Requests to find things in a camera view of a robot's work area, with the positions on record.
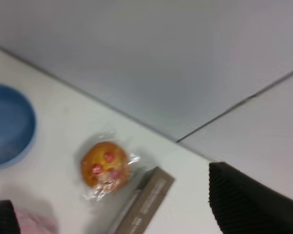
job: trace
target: bun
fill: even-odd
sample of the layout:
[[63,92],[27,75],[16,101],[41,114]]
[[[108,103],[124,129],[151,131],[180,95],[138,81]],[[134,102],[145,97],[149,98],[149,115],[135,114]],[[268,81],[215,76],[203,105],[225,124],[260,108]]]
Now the bun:
[[110,142],[93,146],[81,161],[85,183],[102,192],[112,192],[123,187],[130,177],[130,166],[124,150]]

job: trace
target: blue bowl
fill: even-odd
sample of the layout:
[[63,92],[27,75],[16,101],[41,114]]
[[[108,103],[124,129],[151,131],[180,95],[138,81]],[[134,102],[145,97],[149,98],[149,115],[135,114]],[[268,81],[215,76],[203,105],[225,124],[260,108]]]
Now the blue bowl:
[[0,84],[0,168],[13,165],[27,154],[35,129],[35,113],[28,99]]

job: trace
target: plastic wrapper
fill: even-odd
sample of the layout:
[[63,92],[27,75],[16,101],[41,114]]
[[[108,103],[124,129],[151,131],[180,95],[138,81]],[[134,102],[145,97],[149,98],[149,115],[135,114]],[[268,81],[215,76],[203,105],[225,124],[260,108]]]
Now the plastic wrapper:
[[114,194],[131,179],[140,164],[141,157],[129,153],[126,143],[116,138],[115,131],[98,134],[93,147],[81,160],[81,174],[85,183],[83,197],[98,201],[107,194]]

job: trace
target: white table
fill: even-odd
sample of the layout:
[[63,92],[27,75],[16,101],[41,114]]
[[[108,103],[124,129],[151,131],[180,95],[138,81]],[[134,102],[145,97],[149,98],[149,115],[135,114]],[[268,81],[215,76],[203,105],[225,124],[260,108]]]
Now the white table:
[[115,212],[90,210],[82,200],[78,158],[92,136],[110,126],[130,149],[152,156],[176,178],[146,234],[221,233],[208,204],[206,159],[1,51],[0,83],[27,95],[38,119],[30,153],[0,170],[0,199],[55,217],[62,234],[104,234]]

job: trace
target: gray wall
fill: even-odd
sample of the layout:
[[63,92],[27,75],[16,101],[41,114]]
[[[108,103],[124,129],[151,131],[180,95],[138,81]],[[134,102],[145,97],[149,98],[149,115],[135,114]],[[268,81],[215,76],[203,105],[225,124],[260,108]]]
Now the gray wall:
[[293,77],[181,143],[293,198]]
[[293,69],[293,0],[0,0],[0,46],[178,139]]

